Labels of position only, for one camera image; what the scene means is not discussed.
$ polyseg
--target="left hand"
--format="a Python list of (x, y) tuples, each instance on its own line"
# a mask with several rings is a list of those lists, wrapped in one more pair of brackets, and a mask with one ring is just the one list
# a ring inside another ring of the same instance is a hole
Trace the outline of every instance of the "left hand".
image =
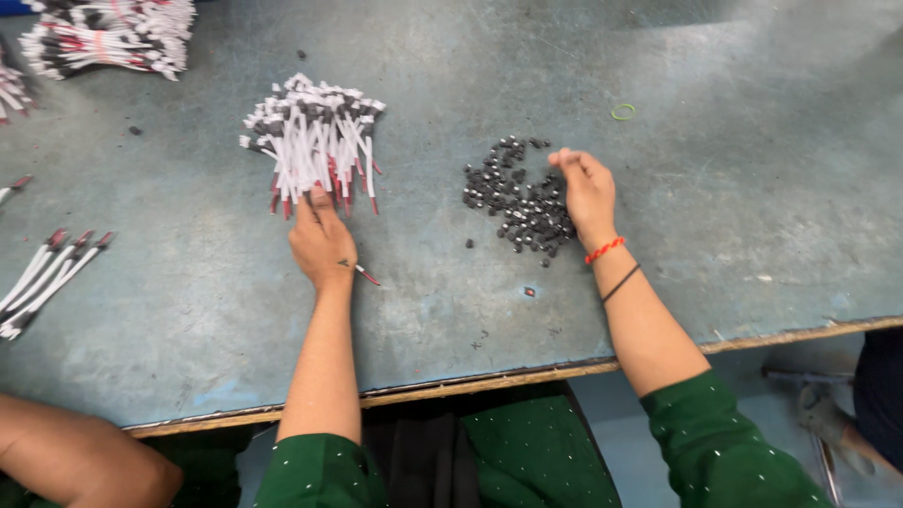
[(319, 292), (354, 280), (358, 250), (326, 191), (317, 185), (310, 195), (310, 204), (298, 200), (298, 219), (288, 233), (288, 243), (294, 261)]

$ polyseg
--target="green sleeve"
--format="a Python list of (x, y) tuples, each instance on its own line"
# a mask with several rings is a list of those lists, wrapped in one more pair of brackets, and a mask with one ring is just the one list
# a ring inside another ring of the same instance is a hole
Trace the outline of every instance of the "green sleeve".
[(257, 508), (388, 506), (376, 464), (344, 437), (292, 436), (273, 450), (257, 490)]
[(831, 507), (796, 459), (737, 411), (737, 398), (712, 371), (640, 403), (684, 508)]

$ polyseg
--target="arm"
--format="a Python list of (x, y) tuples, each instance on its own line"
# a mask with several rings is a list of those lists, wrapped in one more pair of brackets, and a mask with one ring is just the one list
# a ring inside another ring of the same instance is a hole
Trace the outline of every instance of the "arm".
[(351, 351), (351, 284), (358, 252), (322, 187), (299, 200), (288, 235), (316, 303), (294, 368), (276, 439), (335, 434), (360, 444), (360, 402)]
[(310, 204), (299, 200), (297, 214), (288, 240), (317, 296), (254, 506), (387, 506), (378, 468), (359, 446), (350, 322), (354, 239), (319, 186)]
[(0, 470), (69, 508), (163, 508), (182, 471), (109, 422), (0, 395)]
[[(611, 172), (591, 155), (567, 148), (549, 155), (549, 162), (567, 179), (568, 211), (587, 252), (616, 239)], [(596, 258), (592, 270), (602, 297), (636, 265), (623, 247)], [(641, 271), (605, 302), (605, 310), (615, 353), (649, 415), (683, 506), (828, 506), (803, 467), (737, 411), (737, 399)]]
[[(568, 212), (587, 253), (616, 239), (611, 171), (592, 155), (567, 148), (549, 155), (549, 162), (561, 168), (567, 180)], [(636, 265), (624, 246), (596, 258), (592, 270), (600, 294), (608, 295)], [(641, 270), (605, 303), (605, 310), (618, 361), (639, 397), (710, 369)]]

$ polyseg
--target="red thread bracelet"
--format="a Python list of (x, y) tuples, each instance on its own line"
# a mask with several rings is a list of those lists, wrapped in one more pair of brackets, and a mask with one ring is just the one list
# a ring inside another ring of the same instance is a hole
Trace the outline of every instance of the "red thread bracelet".
[(586, 261), (586, 264), (589, 265), (589, 264), (592, 263), (596, 258), (598, 258), (598, 257), (601, 256), (602, 254), (605, 254), (606, 252), (608, 252), (609, 249), (614, 249), (615, 247), (618, 247), (618, 245), (624, 245), (624, 237), (619, 236), (619, 237), (617, 237), (615, 240), (613, 240), (610, 244), (608, 244), (608, 245), (603, 245), (601, 249), (597, 249), (595, 252), (593, 252), (592, 254), (590, 254), (589, 256), (587, 256), (587, 257), (584, 259), (584, 261)]

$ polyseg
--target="green rubber band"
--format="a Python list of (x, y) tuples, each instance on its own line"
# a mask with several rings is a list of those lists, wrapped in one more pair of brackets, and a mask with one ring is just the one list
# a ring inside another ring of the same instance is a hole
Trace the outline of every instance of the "green rubber band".
[[(630, 108), (630, 116), (629, 117), (619, 117), (618, 115), (615, 115), (615, 111), (617, 111), (621, 108)], [(636, 114), (637, 114), (637, 109), (634, 108), (633, 106), (630, 106), (629, 104), (621, 104), (620, 106), (615, 106), (615, 108), (611, 111), (611, 117), (616, 120), (630, 120)]]

